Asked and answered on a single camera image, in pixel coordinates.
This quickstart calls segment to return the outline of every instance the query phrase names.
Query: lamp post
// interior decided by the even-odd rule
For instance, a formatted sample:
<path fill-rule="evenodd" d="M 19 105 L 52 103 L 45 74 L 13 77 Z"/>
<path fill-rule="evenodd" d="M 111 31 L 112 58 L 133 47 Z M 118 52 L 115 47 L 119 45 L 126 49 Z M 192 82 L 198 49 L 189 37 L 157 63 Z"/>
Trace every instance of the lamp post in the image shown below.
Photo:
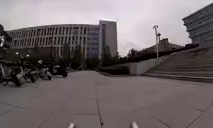
<path fill-rule="evenodd" d="M 155 29 L 155 35 L 156 35 L 156 52 L 157 52 L 157 62 L 159 59 L 159 51 L 158 51 L 158 25 L 153 26 L 153 29 Z"/>
<path fill-rule="evenodd" d="M 157 34 L 157 37 L 158 37 L 158 49 L 159 49 L 159 45 L 160 45 L 160 41 L 161 41 L 161 40 L 160 40 L 160 36 L 161 36 L 161 34 L 158 33 L 158 34 Z"/>

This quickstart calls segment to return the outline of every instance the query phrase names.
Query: overcast sky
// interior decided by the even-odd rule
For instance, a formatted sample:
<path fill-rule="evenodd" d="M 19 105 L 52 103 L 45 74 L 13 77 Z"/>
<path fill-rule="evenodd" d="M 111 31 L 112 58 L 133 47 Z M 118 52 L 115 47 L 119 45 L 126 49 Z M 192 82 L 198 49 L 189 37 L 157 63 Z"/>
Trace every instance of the overcast sky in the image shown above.
<path fill-rule="evenodd" d="M 117 21 L 118 51 L 155 44 L 153 25 L 162 37 L 190 42 L 182 18 L 213 0 L 0 0 L 0 24 L 7 30 L 48 24 L 98 24 Z"/>

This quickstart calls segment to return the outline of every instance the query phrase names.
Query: wall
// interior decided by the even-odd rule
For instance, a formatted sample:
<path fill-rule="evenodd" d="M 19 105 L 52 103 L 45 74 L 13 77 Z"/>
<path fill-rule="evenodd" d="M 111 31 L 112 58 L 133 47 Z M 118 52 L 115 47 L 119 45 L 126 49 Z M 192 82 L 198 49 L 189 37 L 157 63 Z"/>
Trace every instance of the wall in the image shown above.
<path fill-rule="evenodd" d="M 130 75 L 138 76 L 138 75 L 146 73 L 149 69 L 153 68 L 154 66 L 161 64 L 166 59 L 170 58 L 172 55 L 174 54 L 160 57 L 159 63 L 156 63 L 157 62 L 156 58 L 154 58 L 150 60 L 140 61 L 137 63 L 125 63 L 125 64 L 114 65 L 109 67 L 127 66 L 129 68 Z"/>

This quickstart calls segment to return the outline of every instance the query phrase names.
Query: road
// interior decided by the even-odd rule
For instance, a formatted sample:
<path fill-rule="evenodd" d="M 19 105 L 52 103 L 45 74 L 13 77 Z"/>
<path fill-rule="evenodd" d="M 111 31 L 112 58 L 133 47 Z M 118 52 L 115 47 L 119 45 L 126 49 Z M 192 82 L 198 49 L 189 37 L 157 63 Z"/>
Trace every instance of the road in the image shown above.
<path fill-rule="evenodd" d="M 213 84 L 93 71 L 0 92 L 0 128 L 213 128 Z"/>

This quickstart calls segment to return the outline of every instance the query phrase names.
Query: building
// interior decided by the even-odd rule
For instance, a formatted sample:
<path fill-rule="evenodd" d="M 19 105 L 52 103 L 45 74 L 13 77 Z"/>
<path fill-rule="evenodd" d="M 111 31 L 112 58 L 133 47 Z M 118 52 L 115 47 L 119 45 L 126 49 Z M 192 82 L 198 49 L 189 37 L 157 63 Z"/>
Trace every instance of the building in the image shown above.
<path fill-rule="evenodd" d="M 177 44 L 172 44 L 169 42 L 168 38 L 164 38 L 160 40 L 160 43 L 158 44 L 158 51 L 159 52 L 165 52 L 165 51 L 171 51 L 174 49 L 179 49 L 182 48 L 183 46 L 177 45 Z M 153 45 L 149 48 L 143 49 L 142 51 L 151 51 L 151 52 L 156 52 L 156 45 Z"/>
<path fill-rule="evenodd" d="M 64 56 L 64 49 L 77 47 L 85 58 L 101 59 L 104 47 L 110 48 L 111 56 L 117 54 L 116 22 L 100 21 L 99 25 L 62 24 L 22 28 L 8 31 L 13 38 L 10 44 L 15 51 L 29 53 L 34 48 L 41 49 L 41 55 Z"/>
<path fill-rule="evenodd" d="M 192 43 L 213 46 L 213 3 L 183 19 Z"/>

